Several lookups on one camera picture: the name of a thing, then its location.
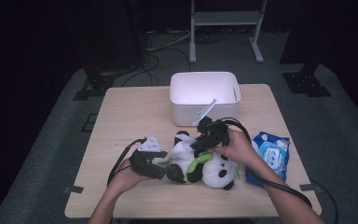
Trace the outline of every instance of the white marker tag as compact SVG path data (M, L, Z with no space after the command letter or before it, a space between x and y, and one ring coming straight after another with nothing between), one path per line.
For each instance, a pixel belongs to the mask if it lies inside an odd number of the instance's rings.
M192 122L193 126L196 126L200 122L200 120L202 120L209 113L209 111L211 111L212 107L216 105L216 103L217 100L213 99L213 101L209 105L205 106L200 112L197 112L197 116Z
M140 147L138 147L138 150L149 151L149 152L160 152L161 147L158 144L157 138L154 135L152 135Z

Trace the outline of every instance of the wet wipes package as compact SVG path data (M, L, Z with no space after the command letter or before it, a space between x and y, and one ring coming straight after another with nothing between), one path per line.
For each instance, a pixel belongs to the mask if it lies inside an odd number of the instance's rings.
M286 168L289 162L290 139L276 136L270 133L260 132L253 140L252 146L258 155L271 167L275 173L286 181ZM263 187L263 184L254 179L245 168L246 182Z

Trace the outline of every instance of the white plastic bin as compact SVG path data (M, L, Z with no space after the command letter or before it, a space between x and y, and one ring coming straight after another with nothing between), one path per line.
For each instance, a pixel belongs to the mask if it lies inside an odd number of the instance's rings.
M170 98L174 123L192 126L197 112L213 99L217 103L207 114L209 118L235 118L241 93L237 79L229 72L177 73L171 78Z

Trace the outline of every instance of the stuffed animal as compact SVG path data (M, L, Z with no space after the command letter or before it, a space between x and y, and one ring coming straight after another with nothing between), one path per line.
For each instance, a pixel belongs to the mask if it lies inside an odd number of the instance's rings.
M175 136L174 146L169 152L171 165L167 177L177 183L196 183L200 180L209 188L231 189L237 173L237 163L204 149L195 151L190 145L196 139L187 132Z

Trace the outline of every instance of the tabletop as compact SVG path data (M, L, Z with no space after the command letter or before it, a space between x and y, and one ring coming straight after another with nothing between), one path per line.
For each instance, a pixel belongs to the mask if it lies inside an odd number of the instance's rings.
M89 144L81 162L65 208L67 217L90 217L105 189L110 171L124 148L139 138L155 135L162 150L173 147L178 131L197 137L196 127L179 127L173 123L170 87L111 88L106 92ZM259 132L272 133L291 140L286 183L300 190L310 183L301 159L283 120L271 89L266 84L240 85L241 101L236 119L251 137ZM128 156L137 146L132 147ZM302 191L312 202L317 214L322 208L313 190ZM125 192L117 201L114 218L201 218L201 217L277 217L264 189L240 179L231 190L210 189L202 181L195 184L162 180L142 182Z

